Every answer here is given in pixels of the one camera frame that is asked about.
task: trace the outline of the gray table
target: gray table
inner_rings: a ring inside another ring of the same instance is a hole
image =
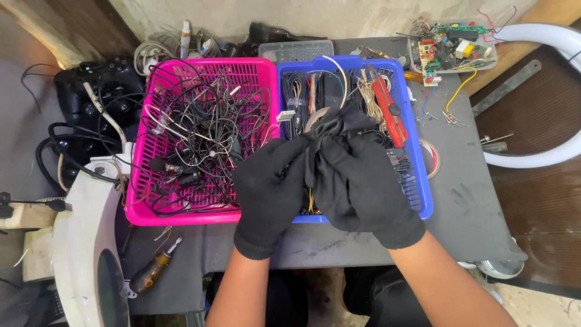
[[[407,53],[401,38],[337,40],[335,53],[349,54],[361,44],[388,50],[390,56]],[[413,82],[408,85],[418,99],[414,112],[419,116],[419,102],[424,99],[425,87]],[[426,111],[440,120],[426,116],[425,126],[416,125],[419,136],[430,141],[442,157],[440,171],[429,182],[434,212],[426,221],[428,230],[457,261],[525,260],[526,254],[514,244],[508,232],[464,92],[452,102],[450,111],[469,126],[449,125],[443,119],[441,104],[450,99],[459,85],[457,75],[446,75],[426,105]],[[152,259],[162,242],[153,239],[163,229],[138,228],[134,231],[121,260],[126,278]],[[234,229],[235,224],[173,227],[166,244],[178,236],[184,238],[174,261],[150,293],[129,300],[131,313],[202,310],[202,276],[226,268]],[[341,232],[328,223],[293,224],[281,238],[271,259],[272,269],[389,264],[393,264],[389,253],[371,233]]]

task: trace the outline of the gray plastic container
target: gray plastic container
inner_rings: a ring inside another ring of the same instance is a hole
[[[275,65],[281,62],[312,61],[318,56],[335,55],[331,40],[263,43],[258,47],[258,56]]]
[[[454,24],[454,23],[463,23],[464,25],[469,25],[470,22],[474,22],[476,24],[476,26],[482,26],[486,29],[491,29],[492,26],[489,26],[489,24],[487,22],[485,22],[482,19],[442,19],[442,20],[428,20],[428,25],[430,25],[430,27],[434,26],[434,24],[439,23],[439,24]],[[493,37],[492,35],[487,36],[486,37],[487,40],[492,40]],[[408,38],[407,39],[407,47],[408,47],[408,51],[410,54],[410,60],[412,62],[412,64],[410,65],[411,69],[421,73],[422,70],[418,70],[415,65],[413,64],[414,62],[414,58],[412,57],[412,48],[411,48],[411,40]],[[483,44],[486,45],[488,47],[492,47],[492,58],[496,58],[498,61],[498,56],[496,54],[496,47],[495,45],[497,44],[496,42],[484,42],[484,38],[482,37],[482,35],[480,35],[478,37],[478,40],[476,41],[476,43],[478,44]],[[490,65],[484,66],[484,67],[480,67],[480,68],[476,68],[476,70],[486,70],[486,69],[491,69],[494,68],[496,66],[497,61],[494,61],[493,63],[491,63]],[[465,73],[465,72],[473,72],[472,69],[451,69],[451,70],[438,70],[436,73],[437,74],[458,74],[458,73]]]

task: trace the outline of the screwdriver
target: screwdriver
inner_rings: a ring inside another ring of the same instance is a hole
[[[159,252],[145,267],[136,272],[129,282],[129,288],[136,294],[143,294],[155,284],[162,271],[171,263],[171,253],[181,242],[181,237],[167,251]]]

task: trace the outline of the black glove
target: black glove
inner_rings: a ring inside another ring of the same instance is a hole
[[[332,137],[323,140],[321,152],[347,179],[349,200],[361,220],[358,232],[373,232],[389,249],[415,244],[426,227],[403,194],[385,149],[359,135],[347,142],[351,154]]]
[[[234,169],[242,216],[234,245],[246,258],[270,257],[278,236],[298,214],[304,192],[304,137],[275,138]]]

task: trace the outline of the metal bracket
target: metal bracket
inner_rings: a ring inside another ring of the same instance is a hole
[[[480,115],[484,110],[487,110],[495,104],[498,100],[502,99],[505,95],[510,93],[512,90],[521,85],[524,81],[529,79],[531,76],[536,74],[541,70],[541,62],[537,59],[532,60],[516,74],[512,75],[511,78],[506,80],[503,84],[492,91],[486,98],[482,99],[478,104],[472,107],[472,113],[474,117]]]

